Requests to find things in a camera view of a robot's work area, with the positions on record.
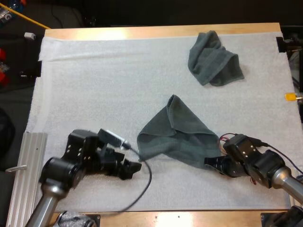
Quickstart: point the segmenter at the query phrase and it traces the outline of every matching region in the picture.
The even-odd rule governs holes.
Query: wooden table edge
[[[103,27],[47,29],[45,36],[63,40],[125,40],[178,36],[196,36],[200,32],[214,30],[218,34],[249,34],[281,32],[279,23],[187,25],[152,27]]]

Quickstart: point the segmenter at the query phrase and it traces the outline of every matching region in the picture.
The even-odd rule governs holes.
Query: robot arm
[[[237,134],[224,144],[226,156],[205,158],[204,164],[229,177],[248,175],[267,188],[284,189],[303,203],[303,184],[291,175],[291,170],[276,152],[260,153],[262,141]]]

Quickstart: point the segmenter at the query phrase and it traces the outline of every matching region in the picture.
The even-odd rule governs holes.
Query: black cable
[[[53,4],[52,4],[52,8],[51,8],[51,13],[52,13],[52,16],[59,22],[61,28],[63,28],[63,23],[62,23],[62,21],[61,21],[57,16],[55,16],[55,15],[53,14]]]
[[[111,213],[111,214],[102,214],[101,217],[110,217],[110,216],[116,216],[116,215],[119,215],[121,214],[122,212],[125,212],[127,210],[129,210],[133,205],[135,205],[137,203],[137,201],[144,195],[144,193],[147,191],[147,189],[149,188],[151,182],[152,182],[152,169],[151,167],[149,166],[149,164],[144,160],[144,158],[141,157],[141,155],[139,154],[138,151],[136,151],[135,149],[133,148],[130,148],[130,150],[135,153],[140,160],[142,160],[145,165],[147,166],[148,168],[148,172],[150,174],[150,178],[148,180],[148,183],[146,184],[146,187],[143,189],[143,191],[141,192],[141,194],[137,197],[137,199],[135,199],[130,205],[128,205],[127,207],[123,208],[122,210],[119,210],[119,211],[115,211],[115,213]]]
[[[82,23],[81,23],[80,19],[78,18],[78,16],[77,16],[76,12],[74,11],[74,9],[73,9],[72,7],[70,7],[70,8],[71,8],[72,13],[75,15],[75,17],[76,17],[76,19],[77,19],[77,21],[78,21],[78,23],[79,23],[80,27],[83,27],[83,25],[82,25]]]
[[[271,145],[267,145],[267,147],[269,147],[269,148],[272,148],[272,149],[274,149],[276,152],[278,152],[280,155],[282,155],[282,156],[284,156],[293,166],[294,166],[294,168],[296,168],[296,170],[298,170],[302,175],[303,175],[303,172],[294,164],[294,162],[289,158],[289,157],[287,157],[285,154],[283,154],[281,151],[279,151],[278,149],[276,149],[276,148],[274,148],[273,146],[271,146]]]

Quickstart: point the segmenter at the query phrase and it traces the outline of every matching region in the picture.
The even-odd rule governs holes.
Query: folded towel
[[[204,168],[205,157],[220,155],[217,135],[176,95],[142,129],[137,142],[144,159],[163,153],[197,168]]]
[[[238,55],[221,46],[215,31],[198,35],[189,52],[188,68],[202,85],[210,83],[213,86],[223,86],[244,79]]]

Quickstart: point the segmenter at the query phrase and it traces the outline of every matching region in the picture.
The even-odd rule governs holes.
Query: metal plate
[[[34,210],[46,140],[46,133],[23,133],[18,166],[27,169],[16,172],[6,227],[25,226]]]

